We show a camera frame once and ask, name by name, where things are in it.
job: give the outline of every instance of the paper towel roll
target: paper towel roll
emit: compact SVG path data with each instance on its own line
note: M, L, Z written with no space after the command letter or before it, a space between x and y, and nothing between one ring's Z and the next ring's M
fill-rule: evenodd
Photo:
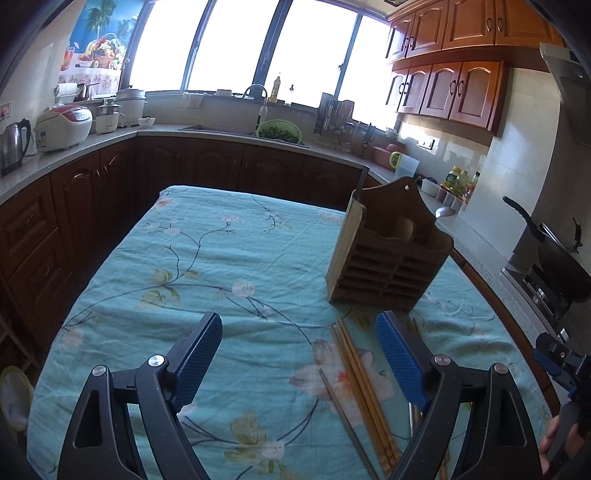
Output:
M75 83L58 83L56 86L56 99L72 95L76 96L77 90L78 85Z

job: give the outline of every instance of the rice cooker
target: rice cooker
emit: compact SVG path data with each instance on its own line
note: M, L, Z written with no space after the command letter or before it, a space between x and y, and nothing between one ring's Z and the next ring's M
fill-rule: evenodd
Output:
M64 105L42 113L35 124L39 152L70 148L88 137L92 113L84 106Z

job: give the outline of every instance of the green vegetables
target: green vegetables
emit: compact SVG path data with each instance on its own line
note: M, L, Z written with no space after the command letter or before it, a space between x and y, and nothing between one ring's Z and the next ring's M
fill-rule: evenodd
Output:
M283 140L284 142L288 143L300 142L300 139L297 135L278 127L267 127L263 130L260 130L259 137L269 138L270 140Z

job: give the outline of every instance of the bottle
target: bottle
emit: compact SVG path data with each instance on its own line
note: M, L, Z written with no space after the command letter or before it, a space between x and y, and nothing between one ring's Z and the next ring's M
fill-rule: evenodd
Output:
M468 185L468 172L467 170L462 170L460 176L457 178L456 184L453 186L453 193L457 196L461 197L466 190L466 186Z
M447 177L445 177L443 187L451 190L453 186L456 184L457 178L460 176L461 172L462 169L460 167L453 167L451 172L447 174Z
M478 178L480 178L480 172L479 171L477 171L474 174L474 178L466 186L466 190L464 190L464 197L466 198L466 200L470 200L470 198L472 198L472 193L474 193L474 189L476 188L476 184L478 183Z
M281 86L281 73L277 76L273 82L273 89L271 90L271 96L269 97L270 103L277 103L277 95L279 95L279 87Z

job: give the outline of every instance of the window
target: window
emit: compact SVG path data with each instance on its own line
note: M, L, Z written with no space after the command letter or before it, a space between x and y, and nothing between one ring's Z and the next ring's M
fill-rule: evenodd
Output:
M279 99L285 99L291 85L293 103L317 107L322 92L334 94L356 18L356 13L335 5L294 0L265 82L269 94L279 74Z
M159 0L139 39L130 85L178 90L207 0Z
M371 122L383 130L393 127L396 120L392 108L385 104L392 69L384 59L389 31L389 25L363 18L339 93L339 100L355 102L355 120Z
M277 0L217 0L197 50L189 90L244 92L252 83L276 7Z

